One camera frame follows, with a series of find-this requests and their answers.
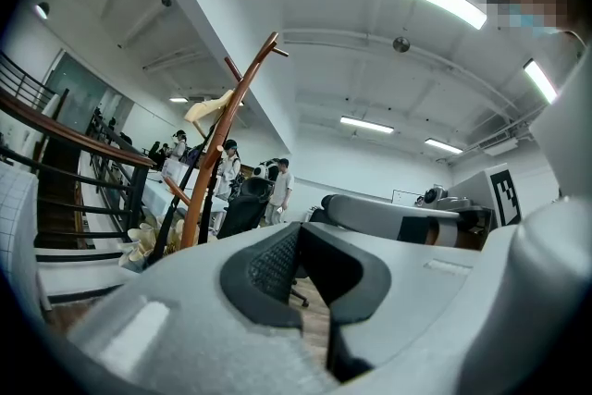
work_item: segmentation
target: face mask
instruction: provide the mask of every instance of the face mask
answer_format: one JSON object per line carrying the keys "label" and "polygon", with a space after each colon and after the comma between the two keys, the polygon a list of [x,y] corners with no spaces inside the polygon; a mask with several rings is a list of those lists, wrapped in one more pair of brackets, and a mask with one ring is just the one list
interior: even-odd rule
{"label": "face mask", "polygon": [[546,27],[541,15],[523,14],[520,4],[510,4],[510,26],[532,29],[535,37],[559,31],[555,27]]}

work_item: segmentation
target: round ceiling lamp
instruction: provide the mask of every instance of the round ceiling lamp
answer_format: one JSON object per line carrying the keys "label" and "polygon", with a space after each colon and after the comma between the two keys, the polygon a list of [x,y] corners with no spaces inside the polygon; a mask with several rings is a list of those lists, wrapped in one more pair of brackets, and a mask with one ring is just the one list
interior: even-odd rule
{"label": "round ceiling lamp", "polygon": [[399,38],[394,39],[394,41],[392,42],[392,47],[395,49],[395,51],[398,51],[399,53],[405,53],[409,50],[411,44],[409,43],[409,40],[407,40],[404,36],[400,36]]}
{"label": "round ceiling lamp", "polygon": [[35,6],[35,12],[37,12],[37,15],[43,20],[47,20],[47,17],[49,16],[49,4],[47,2],[37,4]]}

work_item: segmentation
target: wooden pole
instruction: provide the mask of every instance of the wooden pole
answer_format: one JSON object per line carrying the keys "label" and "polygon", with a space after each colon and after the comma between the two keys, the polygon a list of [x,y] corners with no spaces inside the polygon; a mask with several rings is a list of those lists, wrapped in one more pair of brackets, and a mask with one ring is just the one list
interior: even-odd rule
{"label": "wooden pole", "polygon": [[185,216],[185,225],[183,227],[183,236],[181,238],[181,249],[192,247],[194,244],[195,229],[200,216],[205,190],[207,189],[210,176],[212,175],[212,169],[214,168],[218,158],[220,158],[220,155],[222,155],[221,145],[228,135],[228,131],[232,125],[232,119],[236,115],[239,105],[241,104],[244,95],[247,93],[256,72],[259,70],[259,67],[261,66],[261,63],[264,61],[265,57],[272,51],[282,56],[288,55],[286,52],[277,49],[277,44],[278,34],[273,32],[271,35],[269,35],[255,56],[253,62],[248,67],[247,72],[244,74],[244,77],[241,77],[237,67],[229,57],[224,58],[228,67],[230,68],[230,71],[235,76],[235,78],[237,78],[237,80],[240,80],[240,82],[232,94],[232,97],[224,109],[224,112],[222,113],[222,117],[220,118],[220,121],[216,127],[216,131],[214,132],[214,136],[212,137],[212,142],[208,147],[207,154],[205,155],[203,164],[200,167],[197,180],[195,181],[191,203],[189,204],[189,209],[187,210],[187,215]]}

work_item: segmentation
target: whiteboard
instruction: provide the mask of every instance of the whiteboard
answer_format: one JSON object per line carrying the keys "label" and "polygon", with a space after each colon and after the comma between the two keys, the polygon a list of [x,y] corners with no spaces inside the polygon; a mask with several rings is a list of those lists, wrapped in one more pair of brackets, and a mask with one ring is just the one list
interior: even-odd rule
{"label": "whiteboard", "polygon": [[416,194],[414,192],[407,192],[401,190],[393,190],[391,202],[393,204],[398,204],[400,206],[413,206],[419,196],[422,196],[422,194]]}

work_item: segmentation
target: white ceiling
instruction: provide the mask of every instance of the white ceiling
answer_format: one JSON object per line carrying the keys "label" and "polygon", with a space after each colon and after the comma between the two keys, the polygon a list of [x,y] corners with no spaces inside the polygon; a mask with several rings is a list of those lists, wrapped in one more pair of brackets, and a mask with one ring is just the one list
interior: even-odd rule
{"label": "white ceiling", "polygon": [[[228,77],[173,0],[84,0],[114,42],[171,95],[218,95]],[[435,138],[466,147],[543,106],[522,71],[533,57],[560,88],[581,46],[565,34],[533,38],[487,8],[477,31],[416,0],[283,0],[283,41],[306,129],[352,136],[433,158]],[[412,49],[396,53],[405,36]],[[247,108],[241,111],[248,117]],[[342,115],[395,128],[389,136],[339,124]]]}

